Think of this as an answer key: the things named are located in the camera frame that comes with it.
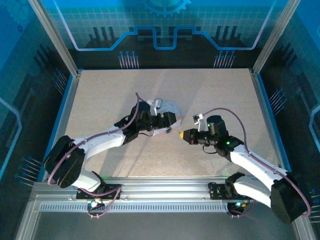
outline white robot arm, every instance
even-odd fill
[[[307,210],[305,200],[288,182],[289,179],[298,186],[310,204],[309,191],[299,174],[293,174],[269,163],[248,149],[241,140],[230,136],[221,116],[212,115],[206,119],[208,131],[204,130],[206,126],[202,114],[194,115],[193,120],[195,124],[199,124],[198,129],[182,132],[180,137],[183,140],[190,145],[214,146],[215,153],[256,177],[254,179],[237,172],[226,179],[224,187],[229,198],[247,196],[255,199],[271,208],[280,220],[288,224]]]
[[[43,166],[50,174],[49,180],[55,180],[61,188],[75,186],[86,192],[103,194],[106,191],[104,180],[97,173],[83,167],[89,158],[131,142],[140,131],[152,132],[153,136],[169,133],[181,121],[181,114],[174,102],[163,103],[159,98],[142,101],[138,108],[137,105],[132,108],[130,115],[102,133],[76,139],[62,136],[46,157]]]

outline gear graphic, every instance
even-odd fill
[[[167,16],[173,17],[174,14],[180,14],[180,10],[185,10],[187,4],[191,4],[191,0],[143,0],[144,8],[149,10],[150,14],[157,17]]]
[[[0,6],[4,6],[18,24],[27,20],[29,16],[28,0],[1,0]]]

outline vent slot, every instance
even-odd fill
[[[94,212],[103,212],[100,207]],[[41,203],[41,212],[87,212],[87,202],[49,202]],[[115,202],[110,212],[117,213],[222,213],[227,212],[224,202]]]

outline speckled tabletop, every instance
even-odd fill
[[[107,130],[128,115],[141,98],[175,101],[182,124],[170,134],[140,135],[121,147],[90,158],[85,169],[103,177],[229,176],[244,169],[218,155],[205,154],[200,145],[188,145],[179,131],[196,128],[192,116],[212,108],[234,111],[243,121],[248,146],[277,165],[267,127],[248,69],[132,69],[84,70],[70,113],[66,134],[80,138]],[[243,140],[237,119],[216,111],[230,135]]]

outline wire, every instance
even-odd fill
[[[107,212],[109,212],[109,210],[111,209],[112,205],[115,203],[115,200],[117,199],[120,191],[121,191],[121,187],[119,187],[119,188],[117,189],[116,194],[115,194],[113,200],[109,203],[107,209],[106,209],[103,213],[100,213],[100,214],[97,213],[96,215],[93,215],[93,214],[90,213],[90,210],[88,210],[87,214],[88,214],[91,218],[97,218],[97,219],[100,218],[100,217],[102,217],[103,215],[105,215]]]
[[[216,154],[217,151],[214,151],[214,152],[207,152],[205,151],[205,147],[207,147],[206,145],[202,145],[202,150],[206,153],[206,154]]]
[[[154,135],[154,131],[152,130],[152,134],[151,135],[148,135],[148,134],[145,134],[144,132],[140,132],[140,133],[138,133],[139,135],[141,134],[141,135],[145,135],[145,136],[147,136],[147,137],[152,137],[153,135]]]
[[[100,137],[100,136],[103,136],[103,135],[114,134],[114,133],[116,133],[116,132],[118,132],[118,131],[124,130],[124,129],[126,129],[127,127],[129,127],[129,126],[133,123],[133,121],[135,120],[135,118],[136,118],[136,116],[137,116],[137,114],[138,114],[139,103],[140,103],[140,100],[141,100],[141,98],[140,98],[140,96],[139,96],[139,94],[138,94],[137,92],[135,93],[135,95],[136,95],[136,108],[135,108],[135,112],[134,112],[134,115],[133,115],[132,119],[131,119],[126,125],[124,125],[124,126],[121,127],[121,128],[118,128],[118,129],[115,129],[115,130],[112,130],[112,131],[106,131],[106,132],[101,132],[101,133],[95,134],[95,135],[93,135],[93,136],[91,136],[91,137],[88,137],[87,139],[79,142],[79,143],[76,144],[75,146],[73,146],[73,147],[60,159],[60,161],[55,165],[54,169],[52,170],[52,172],[51,172],[51,174],[49,175],[49,178],[48,178],[48,180],[47,180],[48,185],[52,186],[52,185],[56,185],[56,184],[57,184],[57,183],[51,183],[51,181],[52,181],[55,173],[57,172],[57,170],[59,169],[59,167],[61,166],[61,164],[64,162],[64,160],[66,160],[67,157],[68,157],[75,149],[77,149],[77,148],[80,147],[81,145],[83,145],[83,144],[85,144],[86,142],[88,142],[88,141],[90,141],[90,140],[92,140],[92,139],[95,139],[95,138],[97,138],[97,137]]]
[[[228,213],[228,215],[233,219],[234,217],[244,217],[246,216],[247,218],[250,218],[251,220],[254,220],[256,221],[257,223],[259,223],[260,225],[264,226],[268,231],[269,233],[271,233],[276,239],[278,240],[281,240],[280,237],[278,237],[268,226],[264,225],[261,221],[259,221],[258,219],[254,218],[253,216],[249,216],[249,215],[246,215],[245,214],[242,214],[240,211],[237,211],[237,210],[231,210],[233,213],[237,214],[237,215],[232,215],[230,213]]]
[[[248,154],[249,157],[253,158],[255,161],[257,161],[259,164],[261,164],[262,166],[266,167],[267,169],[269,169],[270,171],[273,171],[275,174],[278,174],[279,176],[281,176],[282,178],[284,178],[295,190],[296,192],[299,194],[299,196],[302,198],[302,200],[304,201],[305,205],[306,205],[306,208],[307,208],[307,212],[302,214],[301,216],[304,216],[304,217],[309,217],[311,215],[311,206],[307,200],[307,198],[304,196],[304,194],[301,192],[301,190],[287,177],[285,176],[284,174],[282,174],[281,172],[279,172],[278,170],[276,170],[275,168],[269,166],[268,164],[264,163],[263,161],[261,161],[259,158],[257,158],[256,156],[254,156],[248,149],[248,145],[247,145],[247,133],[246,133],[246,129],[245,129],[245,126],[244,124],[242,123],[241,119],[231,110],[229,110],[228,108],[225,108],[225,107],[216,107],[216,108],[213,108],[207,112],[205,112],[203,114],[203,116],[213,112],[213,111],[216,111],[216,110],[225,110],[229,113],[231,113],[232,115],[235,116],[235,118],[239,121],[241,127],[242,127],[242,131],[243,131],[243,142],[244,142],[244,149],[246,151],[246,153]]]
[[[93,192],[90,192],[84,188],[79,188],[81,191],[85,192],[86,194],[89,194],[91,196],[94,196],[94,197],[102,197],[102,196],[105,196],[105,195],[108,195],[108,194],[112,194],[113,192],[117,191],[118,189],[120,189],[121,186],[118,186],[116,187],[115,189],[112,189],[110,191],[107,191],[107,192],[104,192],[104,193],[93,193]]]
[[[256,205],[256,202],[257,202],[257,201],[254,199],[252,205],[250,206],[250,208],[249,208],[246,212],[244,212],[244,213],[241,213],[241,212],[239,211],[240,214],[238,214],[237,216],[239,216],[239,218],[241,218],[241,217],[244,217],[244,216],[248,215],[248,213],[249,213],[250,211],[252,211],[252,209],[253,209],[254,206]]]

